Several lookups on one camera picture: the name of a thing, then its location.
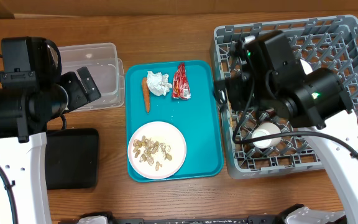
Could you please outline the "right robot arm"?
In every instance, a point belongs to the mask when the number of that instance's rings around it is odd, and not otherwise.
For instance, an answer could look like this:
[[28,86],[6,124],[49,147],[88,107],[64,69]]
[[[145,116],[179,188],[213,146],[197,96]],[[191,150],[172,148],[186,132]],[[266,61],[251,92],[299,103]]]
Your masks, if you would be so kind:
[[307,73],[286,35],[272,31],[233,42],[240,68],[214,83],[221,110],[273,109],[319,157],[343,204],[339,223],[358,223],[358,119],[340,78],[328,68]]

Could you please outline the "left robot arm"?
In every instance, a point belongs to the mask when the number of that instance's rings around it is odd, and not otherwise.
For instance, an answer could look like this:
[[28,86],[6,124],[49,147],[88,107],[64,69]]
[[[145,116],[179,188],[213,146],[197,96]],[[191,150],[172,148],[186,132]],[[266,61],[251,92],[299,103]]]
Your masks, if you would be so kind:
[[50,223],[48,122],[98,100],[101,93],[86,67],[63,73],[51,40],[5,38],[1,50],[0,222]]

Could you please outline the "white cup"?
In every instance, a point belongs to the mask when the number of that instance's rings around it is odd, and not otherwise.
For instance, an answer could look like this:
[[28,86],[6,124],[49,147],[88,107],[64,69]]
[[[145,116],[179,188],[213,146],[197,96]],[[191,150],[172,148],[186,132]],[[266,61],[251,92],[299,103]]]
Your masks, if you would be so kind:
[[[262,123],[258,128],[253,131],[252,139],[279,133],[281,133],[281,131],[276,124],[266,122]],[[253,145],[259,149],[266,149],[278,145],[281,140],[281,138],[265,139],[253,142]]]

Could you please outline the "red snack wrapper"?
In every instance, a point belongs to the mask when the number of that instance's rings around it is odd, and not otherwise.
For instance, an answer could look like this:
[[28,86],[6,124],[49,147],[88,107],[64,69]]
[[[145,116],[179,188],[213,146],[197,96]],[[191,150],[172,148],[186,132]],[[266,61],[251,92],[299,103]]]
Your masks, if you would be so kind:
[[181,100],[189,100],[191,98],[184,62],[179,64],[178,69],[173,76],[172,98]]

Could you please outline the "white bowl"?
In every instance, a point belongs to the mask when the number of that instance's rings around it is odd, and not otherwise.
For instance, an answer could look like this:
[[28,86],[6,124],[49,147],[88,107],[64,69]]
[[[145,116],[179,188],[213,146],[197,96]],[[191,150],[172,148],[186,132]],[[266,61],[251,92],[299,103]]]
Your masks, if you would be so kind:
[[313,72],[311,65],[307,61],[301,59],[300,62],[301,62],[301,66],[303,67],[303,71],[306,75],[309,75],[310,73]]

